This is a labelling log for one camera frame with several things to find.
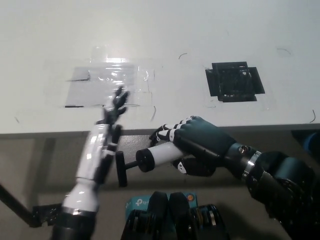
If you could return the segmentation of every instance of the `table surface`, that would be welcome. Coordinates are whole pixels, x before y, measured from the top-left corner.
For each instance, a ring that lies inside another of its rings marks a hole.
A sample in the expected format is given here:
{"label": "table surface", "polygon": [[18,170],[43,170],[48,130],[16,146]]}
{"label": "table surface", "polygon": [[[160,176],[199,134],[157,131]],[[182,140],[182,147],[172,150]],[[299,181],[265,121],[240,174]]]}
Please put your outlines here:
{"label": "table surface", "polygon": [[[95,46],[107,46],[108,58],[156,63],[152,104],[129,108],[120,119],[127,133],[190,115],[221,127],[319,127],[319,12],[317,0],[8,1],[0,10],[0,135],[89,131],[101,109],[48,104],[45,66],[88,59]],[[205,68],[240,61],[257,67],[266,93],[208,107]]]}

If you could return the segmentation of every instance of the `teal box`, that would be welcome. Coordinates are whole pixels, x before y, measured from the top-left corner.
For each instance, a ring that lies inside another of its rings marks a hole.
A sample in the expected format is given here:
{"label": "teal box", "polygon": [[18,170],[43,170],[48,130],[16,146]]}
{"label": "teal box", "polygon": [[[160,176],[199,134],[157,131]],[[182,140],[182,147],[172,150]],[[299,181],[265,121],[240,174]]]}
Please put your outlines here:
{"label": "teal box", "polygon": [[[195,208],[198,206],[197,195],[195,192],[183,192],[183,194],[188,200],[190,208]],[[125,204],[125,220],[127,220],[132,210],[136,209],[146,211],[148,208],[150,197],[151,195],[143,195],[130,198],[130,200]],[[171,220],[169,212],[167,213],[165,230],[169,232],[175,232],[175,227]]]}

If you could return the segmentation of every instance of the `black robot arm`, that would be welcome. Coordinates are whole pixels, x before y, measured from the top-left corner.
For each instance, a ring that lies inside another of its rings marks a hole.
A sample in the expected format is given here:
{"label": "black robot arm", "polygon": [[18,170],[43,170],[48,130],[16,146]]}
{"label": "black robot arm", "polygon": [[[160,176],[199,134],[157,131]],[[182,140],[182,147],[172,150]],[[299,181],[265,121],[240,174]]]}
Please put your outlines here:
{"label": "black robot arm", "polygon": [[292,239],[320,234],[319,202],[314,171],[281,152],[261,153],[234,143],[224,156],[225,167],[245,182],[251,196],[265,205]]}

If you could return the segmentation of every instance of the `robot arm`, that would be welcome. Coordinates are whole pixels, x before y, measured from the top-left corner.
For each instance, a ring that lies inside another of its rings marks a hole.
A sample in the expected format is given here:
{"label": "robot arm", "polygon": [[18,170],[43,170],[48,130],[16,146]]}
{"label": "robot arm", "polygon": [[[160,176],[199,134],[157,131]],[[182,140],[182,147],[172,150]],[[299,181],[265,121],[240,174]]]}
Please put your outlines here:
{"label": "robot arm", "polygon": [[120,87],[113,106],[103,109],[100,120],[89,133],[76,173],[76,185],[62,203],[62,212],[52,229],[51,240],[90,240],[99,209],[98,191],[114,159],[122,128],[113,128],[129,93]]}
{"label": "robot arm", "polygon": [[[252,198],[265,205],[269,215],[282,224],[292,239],[320,234],[320,204],[313,197],[316,177],[303,161],[281,152],[262,153],[237,143],[220,128],[197,116],[176,125],[165,124],[150,139],[154,143],[170,141],[167,144],[183,153],[173,164],[184,174],[210,176],[205,174],[207,170],[213,173],[216,167],[227,168],[235,178],[245,182]],[[157,160],[158,151],[147,149],[151,155],[144,155]],[[186,153],[194,158],[184,159]],[[195,166],[202,170],[195,173]]]}

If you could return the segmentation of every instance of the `clear tape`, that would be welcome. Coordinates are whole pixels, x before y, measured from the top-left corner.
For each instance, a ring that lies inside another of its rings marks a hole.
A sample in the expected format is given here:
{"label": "clear tape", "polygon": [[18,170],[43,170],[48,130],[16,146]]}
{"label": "clear tape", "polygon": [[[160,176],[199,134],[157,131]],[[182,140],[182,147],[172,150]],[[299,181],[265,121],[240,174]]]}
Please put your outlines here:
{"label": "clear tape", "polygon": [[107,58],[104,61],[47,62],[46,103],[56,107],[102,106],[107,104],[119,86],[124,86],[130,91],[128,107],[152,106],[154,69],[125,58]]}

